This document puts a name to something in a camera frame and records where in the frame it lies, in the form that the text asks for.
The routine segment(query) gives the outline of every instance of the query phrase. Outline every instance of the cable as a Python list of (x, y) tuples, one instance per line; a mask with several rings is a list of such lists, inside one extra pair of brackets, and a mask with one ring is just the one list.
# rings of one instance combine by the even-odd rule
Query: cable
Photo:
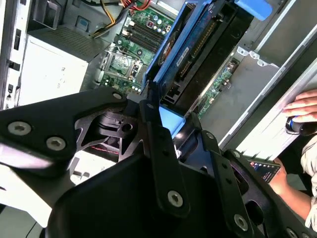
[(143, 11), (149, 7), (150, 3), (151, 3), (151, 0), (144, 1), (144, 3), (140, 7), (135, 6), (135, 7), (133, 7), (133, 9), (135, 9), (137, 11)]
[(108, 31), (108, 29), (110, 29), (110, 27), (112, 27), (112, 26), (118, 24), (118, 23), (123, 19), (125, 13), (126, 13), (132, 6), (133, 6), (133, 3), (129, 4), (126, 8), (124, 8), (124, 9), (120, 12), (118, 18), (115, 20), (115, 23), (114, 23), (113, 25), (111, 25), (111, 26), (107, 25), (107, 26), (105, 26), (105, 27), (103, 27), (103, 28), (98, 29), (97, 31), (95, 31), (95, 32), (92, 34), (92, 37), (93, 37), (93, 38), (98, 38), (98, 37), (102, 36), (103, 34), (105, 34), (105, 33)]
[(95, 150), (100, 150), (100, 151), (104, 151), (104, 152), (109, 152), (109, 153), (116, 154), (116, 155), (119, 154), (119, 153), (117, 153), (117, 152), (113, 152), (113, 151), (110, 151), (110, 150), (98, 148), (98, 147), (96, 147), (96, 146), (91, 146), (91, 148), (93, 148), (93, 149), (95, 149)]
[(34, 225), (29, 230), (28, 234), (26, 234), (25, 238), (28, 238), (29, 234), (31, 233), (31, 231), (33, 230), (33, 228), (35, 227), (36, 224), (37, 224), (37, 222), (34, 223)]
[(109, 24), (109, 25), (107, 26), (107, 28), (110, 28), (111, 26), (114, 25), (115, 20), (114, 20), (113, 16), (110, 14), (110, 12), (108, 12), (108, 10), (107, 10), (107, 8), (106, 8), (105, 3), (103, 2), (103, 0), (100, 0), (100, 3), (101, 3), (101, 5), (102, 5), (102, 8), (103, 8), (103, 10), (105, 11), (106, 15), (110, 18), (111, 24)]
[[(96, 3), (94, 1), (87, 1), (87, 0), (81, 0), (83, 3), (89, 5), (89, 6), (102, 6), (101, 3)], [(119, 6), (118, 2), (106, 2), (104, 3), (106, 6)]]

